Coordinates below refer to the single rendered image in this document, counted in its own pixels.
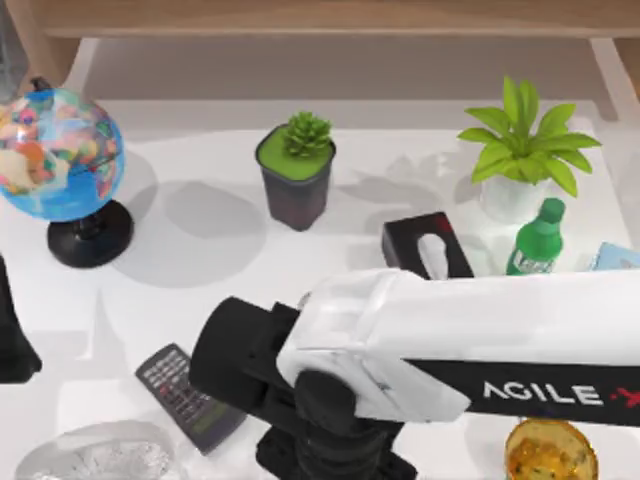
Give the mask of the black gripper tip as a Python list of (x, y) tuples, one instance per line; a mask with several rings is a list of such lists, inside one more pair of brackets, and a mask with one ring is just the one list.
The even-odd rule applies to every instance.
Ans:
[(0, 255), (0, 385), (24, 384), (42, 370), (42, 361), (18, 320)]

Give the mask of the black tissue box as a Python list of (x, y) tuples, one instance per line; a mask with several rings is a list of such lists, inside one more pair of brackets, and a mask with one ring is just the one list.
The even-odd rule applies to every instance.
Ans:
[(381, 246), (389, 267), (410, 271), (425, 280), (474, 277), (453, 226), (442, 211), (385, 222)]

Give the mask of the light blue box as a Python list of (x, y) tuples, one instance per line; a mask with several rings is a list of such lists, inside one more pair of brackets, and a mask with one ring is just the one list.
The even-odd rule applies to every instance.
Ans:
[(640, 252), (603, 242), (590, 260), (587, 271), (640, 269)]

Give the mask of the dark grey calculator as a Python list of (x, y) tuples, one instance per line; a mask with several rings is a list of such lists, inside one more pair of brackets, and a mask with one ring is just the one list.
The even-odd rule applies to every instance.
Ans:
[(142, 363), (135, 376), (194, 447), (208, 455), (240, 427), (246, 414), (195, 389), (189, 370), (190, 357), (170, 343)]

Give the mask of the dark pot with green succulent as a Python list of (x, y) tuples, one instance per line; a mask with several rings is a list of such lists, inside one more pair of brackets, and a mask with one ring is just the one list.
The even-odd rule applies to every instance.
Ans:
[(299, 111), (275, 126), (257, 145), (271, 217), (295, 231), (308, 230), (326, 209), (337, 153), (331, 122)]

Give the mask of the colourful globe on black stand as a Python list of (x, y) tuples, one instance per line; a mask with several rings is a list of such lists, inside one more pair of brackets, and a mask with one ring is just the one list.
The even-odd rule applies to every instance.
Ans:
[(47, 247), (60, 263), (103, 266), (134, 234), (114, 195), (126, 169), (122, 134), (87, 97), (43, 77), (0, 110), (0, 195), (47, 223)]

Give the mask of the grey upright object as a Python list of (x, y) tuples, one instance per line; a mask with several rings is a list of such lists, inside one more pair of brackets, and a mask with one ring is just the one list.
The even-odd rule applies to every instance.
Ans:
[(28, 61), (5, 0), (0, 0), (0, 104), (18, 95)]

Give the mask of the amber glass jar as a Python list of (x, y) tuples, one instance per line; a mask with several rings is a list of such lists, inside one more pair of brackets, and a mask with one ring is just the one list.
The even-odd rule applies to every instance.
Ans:
[(600, 480), (586, 436), (567, 421), (529, 418), (505, 442), (505, 480)]

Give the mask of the green bottle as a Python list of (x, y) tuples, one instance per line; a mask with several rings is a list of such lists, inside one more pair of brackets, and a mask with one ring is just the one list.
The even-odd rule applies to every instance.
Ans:
[(558, 198), (546, 198), (537, 215), (522, 226), (507, 265), (506, 274), (521, 276), (551, 273), (563, 249), (561, 221), (566, 210)]

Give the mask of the white pot with leafy plant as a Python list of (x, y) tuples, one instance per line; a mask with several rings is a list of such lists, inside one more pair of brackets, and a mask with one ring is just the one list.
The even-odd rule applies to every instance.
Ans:
[(457, 138), (481, 150), (471, 172), (480, 187), (480, 206), (504, 224), (525, 221), (541, 206), (552, 185), (578, 196), (575, 172), (593, 172), (584, 151), (602, 146), (593, 136), (573, 131), (569, 120), (576, 105), (559, 103), (539, 112), (540, 96), (528, 80), (503, 78), (502, 105), (469, 107), (480, 124)]

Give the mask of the wooden shelf unit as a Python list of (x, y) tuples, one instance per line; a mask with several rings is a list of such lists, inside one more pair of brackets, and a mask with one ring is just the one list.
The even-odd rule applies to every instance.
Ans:
[(640, 0), (0, 0), (31, 73), (56, 84), (84, 38), (462, 35), (610, 38), (640, 99)]

